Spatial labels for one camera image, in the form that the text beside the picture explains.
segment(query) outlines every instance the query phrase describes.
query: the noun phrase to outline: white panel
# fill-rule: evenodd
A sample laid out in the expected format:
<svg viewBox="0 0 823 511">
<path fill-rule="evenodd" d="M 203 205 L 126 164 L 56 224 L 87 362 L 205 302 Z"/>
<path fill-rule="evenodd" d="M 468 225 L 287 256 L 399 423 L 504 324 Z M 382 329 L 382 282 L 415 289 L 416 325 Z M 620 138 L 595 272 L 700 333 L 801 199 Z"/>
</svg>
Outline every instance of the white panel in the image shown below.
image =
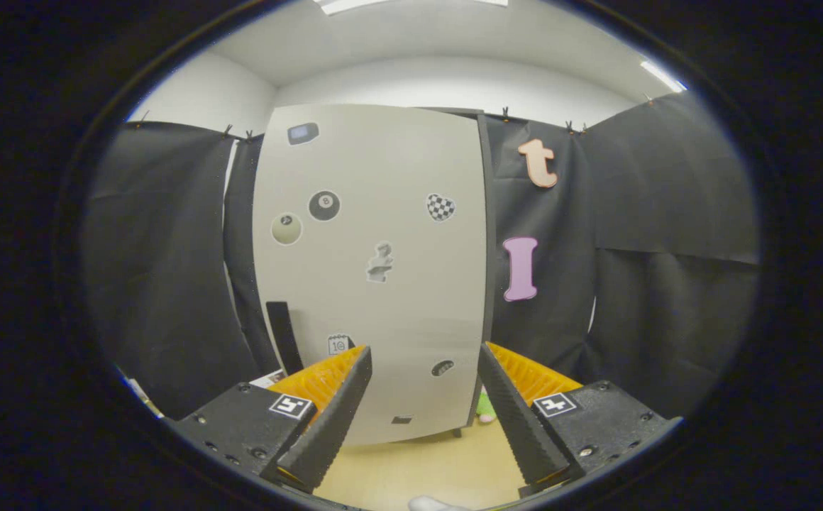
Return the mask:
<svg viewBox="0 0 823 511">
<path fill-rule="evenodd" d="M 289 127 L 320 135 L 289 145 Z M 466 424 L 482 337 L 486 219 L 477 123 L 451 114 L 388 106 L 277 108 L 255 186 L 256 269 L 265 301 L 286 301 L 304 365 L 329 356 L 327 336 L 349 334 L 372 349 L 373 377 L 347 444 L 437 433 Z M 312 195 L 330 190 L 340 210 L 311 217 Z M 457 204 L 436 222 L 425 201 Z M 283 246 L 278 214 L 300 217 Z M 392 245 L 386 282 L 366 269 L 381 241 Z M 431 369 L 455 363 L 435 378 Z M 395 415 L 412 415 L 392 424 Z"/>
</svg>

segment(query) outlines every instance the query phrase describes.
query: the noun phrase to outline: cream billiard ball sticker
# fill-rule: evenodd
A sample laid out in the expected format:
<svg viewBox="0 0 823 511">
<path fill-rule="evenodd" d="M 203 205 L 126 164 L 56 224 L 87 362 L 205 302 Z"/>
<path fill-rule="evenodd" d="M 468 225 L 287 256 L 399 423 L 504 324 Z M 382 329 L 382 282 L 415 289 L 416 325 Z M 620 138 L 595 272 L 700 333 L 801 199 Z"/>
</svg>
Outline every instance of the cream billiard ball sticker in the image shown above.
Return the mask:
<svg viewBox="0 0 823 511">
<path fill-rule="evenodd" d="M 272 239 L 280 245 L 292 245 L 301 237 L 301 219 L 294 213 L 281 213 L 272 220 Z"/>
<path fill-rule="evenodd" d="M 330 190 L 317 192 L 311 197 L 310 203 L 307 204 L 311 216 L 321 222 L 333 220 L 339 214 L 339 207 L 339 197 Z"/>
</svg>

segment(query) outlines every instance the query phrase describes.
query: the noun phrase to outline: checkered heart sticker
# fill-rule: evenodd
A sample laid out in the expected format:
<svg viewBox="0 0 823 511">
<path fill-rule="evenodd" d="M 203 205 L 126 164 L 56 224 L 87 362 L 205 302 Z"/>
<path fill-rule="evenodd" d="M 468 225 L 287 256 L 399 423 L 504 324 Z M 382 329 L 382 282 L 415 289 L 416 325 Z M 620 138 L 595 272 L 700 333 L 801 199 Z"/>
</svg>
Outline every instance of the checkered heart sticker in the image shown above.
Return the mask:
<svg viewBox="0 0 823 511">
<path fill-rule="evenodd" d="M 456 212 L 456 201 L 440 194 L 427 195 L 427 212 L 434 222 L 443 222 Z"/>
</svg>

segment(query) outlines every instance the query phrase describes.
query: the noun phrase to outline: black strap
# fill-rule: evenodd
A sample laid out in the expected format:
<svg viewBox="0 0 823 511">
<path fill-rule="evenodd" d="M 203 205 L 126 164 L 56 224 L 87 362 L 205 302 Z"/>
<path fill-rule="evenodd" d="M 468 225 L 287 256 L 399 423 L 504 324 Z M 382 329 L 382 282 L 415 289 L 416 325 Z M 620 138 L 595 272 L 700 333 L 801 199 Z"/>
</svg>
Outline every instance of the black strap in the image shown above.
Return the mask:
<svg viewBox="0 0 823 511">
<path fill-rule="evenodd" d="M 289 305 L 286 302 L 267 302 L 266 316 L 270 320 L 272 336 L 275 337 L 276 348 L 279 350 L 279 359 L 282 359 L 282 368 L 288 375 L 294 375 L 304 364 L 298 354 L 298 343 L 292 331 L 292 318 L 289 316 Z"/>
</svg>

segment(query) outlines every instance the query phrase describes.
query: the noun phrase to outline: black fabric backdrop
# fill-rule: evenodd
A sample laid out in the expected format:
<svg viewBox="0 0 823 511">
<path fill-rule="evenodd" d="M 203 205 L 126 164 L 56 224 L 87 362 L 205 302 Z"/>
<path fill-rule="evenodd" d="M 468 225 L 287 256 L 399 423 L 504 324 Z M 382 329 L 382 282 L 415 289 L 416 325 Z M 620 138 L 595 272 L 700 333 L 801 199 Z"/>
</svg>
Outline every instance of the black fabric backdrop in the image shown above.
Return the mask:
<svg viewBox="0 0 823 511">
<path fill-rule="evenodd" d="M 488 127 L 493 342 L 579 381 L 609 379 L 666 417 L 687 414 L 736 352 L 756 293 L 749 169 L 723 130 L 688 92 L 584 133 L 498 116 Z M 534 138 L 554 152 L 550 189 L 531 183 L 518 152 Z M 509 303 L 502 243 L 513 236 L 538 240 L 538 294 Z"/>
<path fill-rule="evenodd" d="M 687 414 L 727 368 L 758 290 L 749 168 L 691 92 L 579 136 L 591 164 L 594 324 L 574 375 Z"/>
<path fill-rule="evenodd" d="M 279 369 L 266 324 L 263 322 L 260 295 L 253 265 L 253 182 L 263 136 L 240 142 L 232 164 L 226 190 L 226 225 L 223 249 L 232 280 L 236 311 L 242 332 L 261 374 Z"/>
<path fill-rule="evenodd" d="M 488 116 L 493 159 L 492 199 L 496 218 L 494 343 L 572 375 L 582 351 L 594 297 L 594 234 L 590 213 L 590 171 L 579 143 L 566 130 L 519 119 Z M 553 150 L 548 171 L 552 188 L 528 177 L 519 145 L 539 138 Z M 509 254 L 503 241 L 538 240 L 532 253 L 532 282 L 538 294 L 507 302 Z"/>
<path fill-rule="evenodd" d="M 169 417 L 258 375 L 223 269 L 232 143 L 197 127 L 129 123 L 85 209 L 84 284 L 97 333 Z"/>
</svg>

